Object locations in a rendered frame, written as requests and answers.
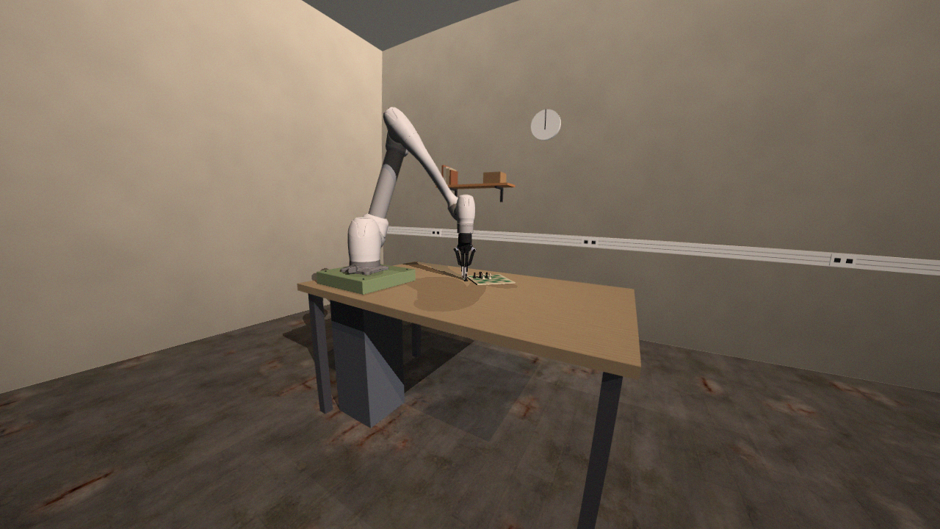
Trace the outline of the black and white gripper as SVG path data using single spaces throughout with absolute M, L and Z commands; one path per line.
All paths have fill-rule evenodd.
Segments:
M 461 260 L 460 260 L 459 250 L 461 252 Z M 472 253 L 468 261 L 468 252 L 470 250 L 472 250 Z M 457 257 L 457 261 L 459 262 L 460 260 L 459 265 L 461 266 L 461 278 L 463 278 L 464 271 L 466 271 L 466 274 L 467 274 L 469 265 L 472 265 L 473 255 L 474 255 L 474 252 L 476 251 L 472 247 L 472 234 L 459 234 L 459 245 L 456 248 L 454 248 L 454 251 Z M 466 254 L 466 264 L 464 264 L 464 254 Z

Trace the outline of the green and cream chessboard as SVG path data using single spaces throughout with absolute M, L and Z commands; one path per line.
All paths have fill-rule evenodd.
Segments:
M 484 278 L 485 278 L 485 276 L 486 276 L 486 275 L 484 275 Z M 482 278 L 479 278 L 479 276 L 476 276 L 476 278 L 473 278 L 473 277 L 474 277 L 474 276 L 467 276 L 468 280 L 473 281 L 474 284 L 476 284 L 476 285 L 514 284 L 514 283 L 515 283 L 514 281 L 508 280 L 508 278 L 506 278 L 505 276 L 500 275 L 500 274 L 498 274 L 498 275 L 491 275 L 491 280 L 489 280 L 489 278 L 485 278 L 485 280 L 483 280 Z

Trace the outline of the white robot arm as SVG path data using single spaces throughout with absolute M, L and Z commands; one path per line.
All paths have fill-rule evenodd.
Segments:
M 447 209 L 458 222 L 459 234 L 473 234 L 474 224 L 464 224 L 474 223 L 472 195 L 459 195 L 457 198 L 451 193 L 449 185 L 444 183 L 441 172 L 421 142 L 419 133 L 416 133 L 412 123 L 402 111 L 390 107 L 383 113 L 383 119 L 385 125 L 388 125 L 385 160 L 380 168 L 380 176 L 374 190 L 369 214 L 366 213 L 363 217 L 357 217 L 358 220 L 355 218 L 350 222 L 348 230 L 350 265 L 341 269 L 345 273 L 370 275 L 388 269 L 380 265 L 380 247 L 386 241 L 388 231 L 386 215 L 397 183 L 397 175 L 402 167 L 403 158 L 408 155 L 408 152 L 423 165 L 444 196 L 444 200 L 449 204 Z

